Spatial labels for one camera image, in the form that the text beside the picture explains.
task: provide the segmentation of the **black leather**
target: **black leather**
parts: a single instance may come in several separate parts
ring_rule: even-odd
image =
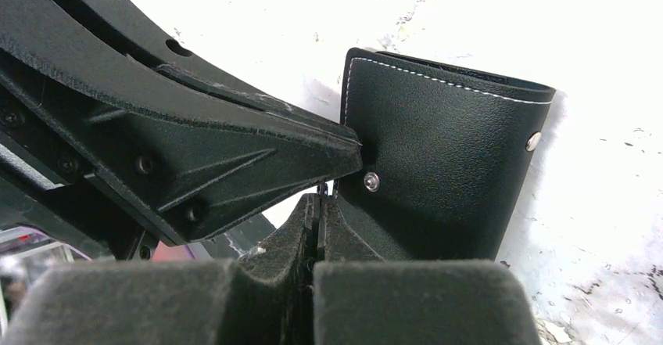
[[[362,49],[343,83],[364,163],[336,191],[348,225],[386,259],[493,259],[554,89]]]

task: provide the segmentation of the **black leather pouch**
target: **black leather pouch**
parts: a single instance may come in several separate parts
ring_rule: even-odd
[[[352,230],[385,259],[494,259],[554,89],[362,49],[343,80],[364,161],[335,193]]]

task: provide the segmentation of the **metal pin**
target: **metal pin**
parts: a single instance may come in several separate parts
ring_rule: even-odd
[[[535,132],[532,134],[532,136],[529,137],[527,143],[525,144],[525,149],[527,152],[532,152],[534,148],[539,144],[539,141],[541,140],[541,133],[539,131]]]
[[[366,173],[366,175],[364,175],[364,186],[366,186],[366,189],[370,192],[378,191],[380,188],[380,177],[372,171]]]

